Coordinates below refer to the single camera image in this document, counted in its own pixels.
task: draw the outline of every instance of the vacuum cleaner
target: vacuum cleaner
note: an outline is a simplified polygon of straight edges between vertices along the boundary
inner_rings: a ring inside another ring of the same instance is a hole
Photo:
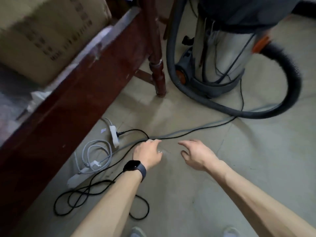
[[[268,34],[292,11],[302,14],[298,2],[199,0],[195,37],[183,39],[183,44],[189,47],[175,64],[176,38],[187,3],[187,0],[177,0],[167,42],[167,67],[172,82],[191,99],[231,116],[264,119],[287,111],[299,98],[302,80],[293,61]],[[315,15],[314,10],[311,8],[305,16]],[[276,61],[283,69],[288,85],[284,100],[272,109],[259,112],[239,111],[214,102],[213,98],[237,86],[254,53]]]

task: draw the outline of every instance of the forearm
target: forearm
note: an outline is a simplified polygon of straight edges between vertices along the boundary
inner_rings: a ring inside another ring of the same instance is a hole
[[[141,181],[140,171],[124,172],[81,222],[72,237],[120,236]]]
[[[237,174],[223,161],[207,167],[256,233],[266,236],[316,236],[316,230],[293,211]]]

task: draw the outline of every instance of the vacuum cleaner lid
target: vacuum cleaner lid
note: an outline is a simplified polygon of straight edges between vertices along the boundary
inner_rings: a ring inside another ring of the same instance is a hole
[[[299,0],[200,0],[199,13],[219,22],[227,30],[231,26],[269,29],[286,17]]]

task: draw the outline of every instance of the person's left hand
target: person's left hand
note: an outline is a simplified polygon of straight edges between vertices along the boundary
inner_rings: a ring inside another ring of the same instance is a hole
[[[139,144],[133,153],[133,160],[139,160],[148,171],[161,160],[162,153],[157,152],[157,146],[161,140],[147,140]]]

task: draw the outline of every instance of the cardboard box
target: cardboard box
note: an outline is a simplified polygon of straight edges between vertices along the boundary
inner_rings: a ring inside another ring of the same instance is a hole
[[[1,30],[0,62],[45,86],[110,19],[105,0],[47,0]]]

